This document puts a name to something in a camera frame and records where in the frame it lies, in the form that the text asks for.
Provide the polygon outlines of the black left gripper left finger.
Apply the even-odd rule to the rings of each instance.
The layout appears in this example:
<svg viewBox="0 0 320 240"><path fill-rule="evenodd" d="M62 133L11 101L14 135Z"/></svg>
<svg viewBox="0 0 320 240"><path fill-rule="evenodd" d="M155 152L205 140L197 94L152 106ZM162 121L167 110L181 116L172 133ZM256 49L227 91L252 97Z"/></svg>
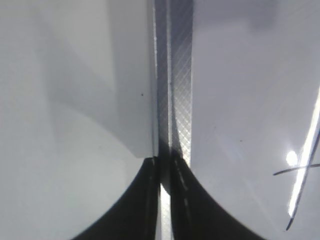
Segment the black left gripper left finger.
<svg viewBox="0 0 320 240"><path fill-rule="evenodd" d="M154 240L160 191L160 160L143 160L118 201L75 240Z"/></svg>

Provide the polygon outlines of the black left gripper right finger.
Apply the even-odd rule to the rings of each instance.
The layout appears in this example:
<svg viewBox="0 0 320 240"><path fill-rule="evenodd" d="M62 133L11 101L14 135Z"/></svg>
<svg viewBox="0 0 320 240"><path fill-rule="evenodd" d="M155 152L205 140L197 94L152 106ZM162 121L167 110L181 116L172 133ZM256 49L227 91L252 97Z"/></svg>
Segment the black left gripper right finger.
<svg viewBox="0 0 320 240"><path fill-rule="evenodd" d="M262 240L237 221L202 187L186 161L172 151L169 160L170 211L176 240Z"/></svg>

